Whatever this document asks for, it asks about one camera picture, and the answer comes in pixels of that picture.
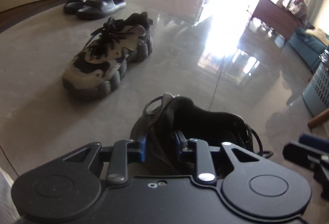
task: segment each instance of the black slipper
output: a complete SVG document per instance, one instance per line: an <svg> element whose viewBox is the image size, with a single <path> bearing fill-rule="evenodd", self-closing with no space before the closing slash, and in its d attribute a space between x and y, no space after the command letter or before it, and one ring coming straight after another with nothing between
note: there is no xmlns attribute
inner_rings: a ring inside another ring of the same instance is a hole
<svg viewBox="0 0 329 224"><path fill-rule="evenodd" d="M95 20L108 17L125 6L124 0L87 0L76 15L81 19Z"/></svg>
<svg viewBox="0 0 329 224"><path fill-rule="evenodd" d="M74 14L83 7L85 1L86 0L67 0L66 5L64 5L64 12L67 14Z"/></svg>

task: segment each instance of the gray perforated basket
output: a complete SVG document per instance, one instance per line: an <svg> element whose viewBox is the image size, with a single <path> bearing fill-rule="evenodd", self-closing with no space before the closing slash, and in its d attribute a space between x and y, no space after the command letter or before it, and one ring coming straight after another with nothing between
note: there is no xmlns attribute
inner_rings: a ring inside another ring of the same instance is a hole
<svg viewBox="0 0 329 224"><path fill-rule="evenodd" d="M320 63L303 92L304 102L313 116L329 108L329 72Z"/></svg>

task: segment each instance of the teal couch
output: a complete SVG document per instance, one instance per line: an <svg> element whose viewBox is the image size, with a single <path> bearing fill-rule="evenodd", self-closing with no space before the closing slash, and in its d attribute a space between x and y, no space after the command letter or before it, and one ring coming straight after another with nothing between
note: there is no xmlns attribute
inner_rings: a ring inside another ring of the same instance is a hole
<svg viewBox="0 0 329 224"><path fill-rule="evenodd" d="M305 61L312 73L320 64L319 55L323 53L324 49L328 50L321 41L313 36L306 35L305 30L300 27L295 30L288 42Z"/></svg>

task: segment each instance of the glossy floor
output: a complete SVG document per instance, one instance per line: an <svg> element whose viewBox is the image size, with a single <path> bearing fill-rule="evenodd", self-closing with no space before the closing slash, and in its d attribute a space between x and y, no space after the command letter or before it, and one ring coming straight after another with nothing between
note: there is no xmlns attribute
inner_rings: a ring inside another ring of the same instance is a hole
<svg viewBox="0 0 329 224"><path fill-rule="evenodd" d="M129 67L119 89L103 100L71 99L61 85L66 64L104 19L81 21L62 6L0 34L0 144L18 174L91 141L112 145L129 137L144 105L165 92L191 97L211 111L242 116L273 160L303 174L314 194L305 217L329 220L312 174L285 162L282 148L309 131L301 93L311 77L289 46L249 13L225 0L126 0L116 18L147 11L154 50ZM317 133L325 135L325 128ZM0 152L0 165L15 172Z"/></svg>

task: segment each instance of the person sitting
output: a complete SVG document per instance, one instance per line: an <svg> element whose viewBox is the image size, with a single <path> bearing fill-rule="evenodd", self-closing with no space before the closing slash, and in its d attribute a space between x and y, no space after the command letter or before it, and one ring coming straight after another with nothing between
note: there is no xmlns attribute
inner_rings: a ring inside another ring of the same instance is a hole
<svg viewBox="0 0 329 224"><path fill-rule="evenodd" d="M289 8L290 12L295 16L299 22L299 26L305 29L307 18L307 5L304 0L295 0L293 5Z"/></svg>

